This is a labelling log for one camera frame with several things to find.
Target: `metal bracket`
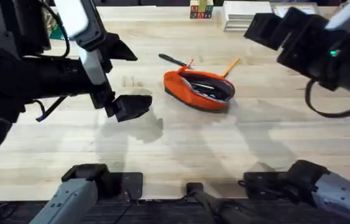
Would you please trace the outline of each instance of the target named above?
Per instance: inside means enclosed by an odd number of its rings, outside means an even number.
[[[280,183],[280,174],[285,172],[246,172],[244,180],[238,184],[245,187],[249,199],[254,200],[278,200],[283,192],[283,185]]]
[[[138,200],[143,193],[143,174],[141,172],[112,172],[114,198],[130,202]]]

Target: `toy block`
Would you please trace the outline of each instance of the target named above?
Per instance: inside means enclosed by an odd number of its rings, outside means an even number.
[[[196,19],[196,18],[197,18],[197,12],[191,12],[190,19]]]

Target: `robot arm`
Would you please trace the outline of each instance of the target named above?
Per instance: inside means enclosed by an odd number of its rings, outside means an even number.
[[[137,60],[117,34],[107,32],[92,1],[58,0],[63,33],[75,39],[79,60],[42,55],[50,49],[42,0],[0,0],[0,143],[25,105],[40,103],[45,119],[66,97],[89,94],[96,109],[105,109],[118,121],[142,116],[151,96],[116,97],[106,73],[111,59]],[[59,97],[48,110],[38,99]]]
[[[256,14],[244,37],[273,50],[283,48],[277,62],[310,79],[305,101],[313,111],[328,118],[350,116],[350,110],[320,112],[310,102],[315,82],[331,91],[339,87],[350,91],[350,3],[330,21],[296,8],[284,18]]]
[[[350,181],[312,162],[299,160],[287,172],[246,172],[239,184],[250,199],[303,202],[350,219]]]

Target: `white book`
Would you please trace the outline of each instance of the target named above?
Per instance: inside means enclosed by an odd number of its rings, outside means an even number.
[[[249,25],[257,13],[272,13],[270,2],[225,1],[222,7],[222,29],[230,31],[227,26],[234,23]]]

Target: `orange pencil case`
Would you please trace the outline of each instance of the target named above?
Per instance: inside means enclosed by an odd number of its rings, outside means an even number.
[[[198,110],[226,111],[229,100],[236,92],[234,85],[219,75],[187,68],[188,66],[183,66],[164,75],[165,91]]]

